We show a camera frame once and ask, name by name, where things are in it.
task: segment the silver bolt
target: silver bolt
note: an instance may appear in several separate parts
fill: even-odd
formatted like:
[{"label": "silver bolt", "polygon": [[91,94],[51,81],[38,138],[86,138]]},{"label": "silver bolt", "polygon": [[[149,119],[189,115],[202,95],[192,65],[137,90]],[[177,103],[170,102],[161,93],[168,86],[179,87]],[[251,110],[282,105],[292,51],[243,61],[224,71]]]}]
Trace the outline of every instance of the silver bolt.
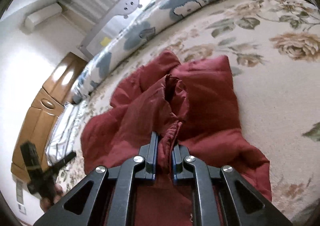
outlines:
[{"label": "silver bolt", "polygon": [[222,169],[223,169],[223,171],[225,171],[227,173],[230,173],[233,170],[233,168],[229,165],[225,165]]},{"label": "silver bolt", "polygon": [[104,173],[106,171],[106,168],[104,166],[98,166],[96,168],[97,173]]},{"label": "silver bolt", "polygon": [[141,157],[141,156],[135,156],[135,157],[133,158],[133,160],[134,160],[134,162],[141,163],[141,162],[143,161],[143,157]]},{"label": "silver bolt", "polygon": [[193,161],[196,160],[196,158],[195,158],[194,156],[186,156],[186,157],[185,157],[185,160],[186,160],[187,162],[193,162]]}]

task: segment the hand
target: hand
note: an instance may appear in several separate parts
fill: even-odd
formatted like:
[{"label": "hand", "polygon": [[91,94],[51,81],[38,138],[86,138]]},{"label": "hand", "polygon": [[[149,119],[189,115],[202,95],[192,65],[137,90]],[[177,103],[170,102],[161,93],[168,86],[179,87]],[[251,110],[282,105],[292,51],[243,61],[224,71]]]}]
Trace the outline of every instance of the hand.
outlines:
[{"label": "hand", "polygon": [[[65,193],[63,192],[61,185],[56,184],[54,187],[56,189],[57,195],[54,197],[53,203],[56,204],[58,201],[60,201],[61,197],[65,195]],[[44,212],[47,212],[51,207],[49,199],[48,198],[41,199],[40,207]]]}]

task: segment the striped pillowcase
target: striped pillowcase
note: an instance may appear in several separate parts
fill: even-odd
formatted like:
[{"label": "striped pillowcase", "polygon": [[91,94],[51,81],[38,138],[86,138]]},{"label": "striped pillowcase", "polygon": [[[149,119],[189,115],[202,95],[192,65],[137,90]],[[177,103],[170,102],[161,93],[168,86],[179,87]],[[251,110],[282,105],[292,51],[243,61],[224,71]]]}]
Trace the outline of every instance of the striped pillowcase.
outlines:
[{"label": "striped pillowcase", "polygon": [[72,151],[75,139],[70,138],[70,135],[78,112],[79,105],[65,104],[45,147],[48,165],[55,164]]}]

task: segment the floral bedspread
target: floral bedspread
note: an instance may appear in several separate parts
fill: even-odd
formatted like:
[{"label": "floral bedspread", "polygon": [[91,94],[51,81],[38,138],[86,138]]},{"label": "floral bedspread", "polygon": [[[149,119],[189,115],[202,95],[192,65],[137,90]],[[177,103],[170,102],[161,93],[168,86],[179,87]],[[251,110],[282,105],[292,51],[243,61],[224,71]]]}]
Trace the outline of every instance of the floral bedspread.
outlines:
[{"label": "floral bedspread", "polygon": [[243,135],[270,160],[273,204],[302,225],[320,197],[320,13],[303,0],[219,0],[162,31],[122,62],[81,103],[76,160],[57,182],[84,176],[80,135],[111,107],[118,83],[163,49],[181,62],[227,55]]}]

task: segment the dark red fabric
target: dark red fabric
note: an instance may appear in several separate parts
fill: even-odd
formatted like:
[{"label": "dark red fabric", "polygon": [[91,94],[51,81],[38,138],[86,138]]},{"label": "dark red fabric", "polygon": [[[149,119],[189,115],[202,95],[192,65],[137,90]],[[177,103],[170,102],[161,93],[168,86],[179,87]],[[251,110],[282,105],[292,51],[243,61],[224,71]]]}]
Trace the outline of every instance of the dark red fabric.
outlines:
[{"label": "dark red fabric", "polygon": [[231,165],[271,201],[269,161],[241,135],[239,110],[226,56],[180,64],[170,51],[124,79],[113,109],[93,117],[82,133],[84,171],[114,167],[161,135],[156,182],[138,187],[135,225],[191,226],[189,187],[170,180],[175,141],[207,165]]}]

